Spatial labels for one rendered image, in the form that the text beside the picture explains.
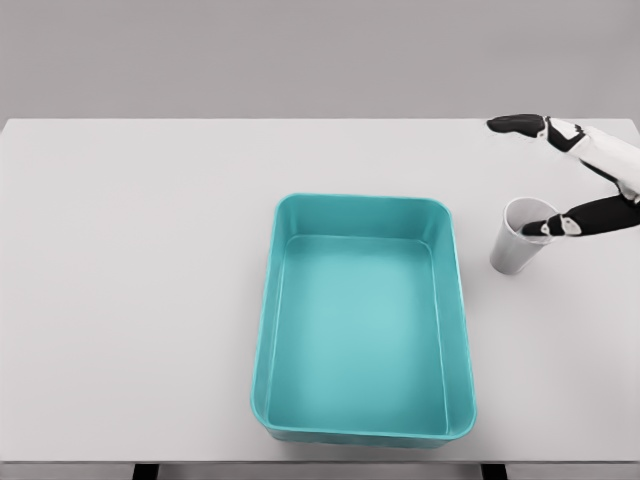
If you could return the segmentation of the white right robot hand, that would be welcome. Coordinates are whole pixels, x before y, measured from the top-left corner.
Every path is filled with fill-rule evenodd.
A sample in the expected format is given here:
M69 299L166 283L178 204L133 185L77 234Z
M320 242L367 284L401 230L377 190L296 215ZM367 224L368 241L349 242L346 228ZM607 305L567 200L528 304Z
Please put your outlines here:
M499 134L540 140L612 183L617 194L524 224L524 237L586 237L640 225L640 147L592 126L541 114L510 114L486 121Z

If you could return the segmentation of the teal rectangular basket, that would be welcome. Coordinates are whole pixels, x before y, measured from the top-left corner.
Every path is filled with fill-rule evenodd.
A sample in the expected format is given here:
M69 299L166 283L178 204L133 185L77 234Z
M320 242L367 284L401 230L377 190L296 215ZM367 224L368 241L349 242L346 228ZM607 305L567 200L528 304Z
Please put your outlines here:
M274 211L253 414L283 442L433 449L477 418L450 210L296 193Z

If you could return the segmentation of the white paper cup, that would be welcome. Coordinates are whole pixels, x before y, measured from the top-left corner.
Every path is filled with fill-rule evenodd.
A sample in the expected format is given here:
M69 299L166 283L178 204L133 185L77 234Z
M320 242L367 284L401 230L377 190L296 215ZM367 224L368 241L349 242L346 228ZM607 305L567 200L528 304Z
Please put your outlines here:
M511 200L503 209L499 231L491 251L491 266L505 275L515 275L523 270L553 238L549 236L527 237L521 234L524 225L546 220L557 210L546 201L533 197Z

